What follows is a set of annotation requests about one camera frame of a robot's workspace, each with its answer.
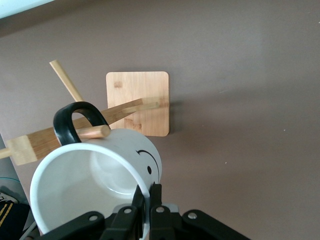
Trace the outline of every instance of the wooden block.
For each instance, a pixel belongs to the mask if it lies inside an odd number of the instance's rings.
[[[107,123],[112,124],[131,114],[123,112],[123,109],[140,106],[142,104],[143,100],[140,98],[108,108],[101,111],[101,113]],[[91,127],[91,124],[85,117],[73,120],[73,125],[76,129]],[[60,147],[53,127],[10,139],[6,141],[6,145],[8,149],[5,148],[1,151],[2,156],[8,157],[11,155],[11,159],[16,165],[23,165],[41,160],[53,150]]]
[[[164,71],[109,72],[106,75],[108,107],[134,99],[159,108],[141,110],[110,125],[111,129],[133,129],[145,136],[164,137],[169,133],[169,75]]]

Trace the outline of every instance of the screw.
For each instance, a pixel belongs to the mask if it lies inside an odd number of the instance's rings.
[[[188,214],[188,218],[190,218],[190,219],[196,219],[197,217],[198,217],[197,214],[195,214],[194,212],[190,212]]]
[[[123,211],[125,214],[129,214],[132,212],[131,208],[126,208],[124,211]]]
[[[89,217],[89,221],[95,221],[98,219],[97,215],[92,215],[91,217]]]
[[[156,208],[155,210],[157,213],[163,213],[165,211],[165,209],[162,206],[159,206]]]

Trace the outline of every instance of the mug rim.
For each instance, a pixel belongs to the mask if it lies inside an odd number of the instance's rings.
[[[76,150],[88,150],[88,151],[98,152],[115,159],[118,163],[120,163],[123,167],[125,167],[128,170],[128,172],[133,176],[133,178],[137,182],[137,185],[139,185],[141,192],[144,196],[145,205],[146,207],[148,207],[148,205],[150,204],[149,203],[150,193],[147,185],[145,184],[144,180],[142,179],[138,171],[132,166],[132,164],[130,164],[120,154],[108,148],[105,148],[103,146],[96,145],[93,143],[78,142],[78,143],[67,144],[53,150],[47,156],[45,156],[43,160],[40,162],[40,164],[38,165],[38,167],[36,168],[31,180],[30,206],[32,209],[34,219],[36,220],[36,223],[43,234],[48,233],[50,230],[46,225],[40,211],[39,201],[37,197],[39,195],[39,188],[38,188],[39,182],[45,172],[45,169],[52,161],[54,161],[58,156],[64,153],[76,151]],[[146,222],[144,224],[144,230],[143,230],[144,232],[145,231],[148,232],[150,229],[149,223],[147,221],[148,218],[149,216],[146,216]]]

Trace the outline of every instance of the white object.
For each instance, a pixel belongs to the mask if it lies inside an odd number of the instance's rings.
[[[9,196],[3,192],[0,192],[0,202],[2,202],[2,201],[12,201],[15,204],[19,203],[18,200],[15,199],[14,197]]]
[[[44,234],[89,211],[106,218],[116,206],[132,203],[137,185],[148,208],[149,189],[161,174],[159,153],[147,137],[114,129],[105,138],[61,146],[42,160],[31,181],[32,213]],[[149,229],[146,216],[144,236]]]
[[[52,1],[53,0],[0,0],[0,19]]]
[[[37,226],[37,223],[34,221],[30,227],[24,232],[24,234],[22,234],[22,236],[19,238],[19,240],[25,240],[26,237],[28,237],[28,235],[35,229],[35,227]]]

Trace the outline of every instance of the wooden mug rack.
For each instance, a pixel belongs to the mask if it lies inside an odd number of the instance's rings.
[[[84,101],[57,60],[50,65],[76,102]],[[146,136],[169,133],[169,76],[166,72],[110,72],[106,75],[108,109],[101,111],[109,126],[136,130]],[[92,127],[85,117],[73,120],[82,140],[110,134],[107,125]],[[43,159],[60,147],[53,127],[6,141],[0,159],[11,157],[16,165]]]

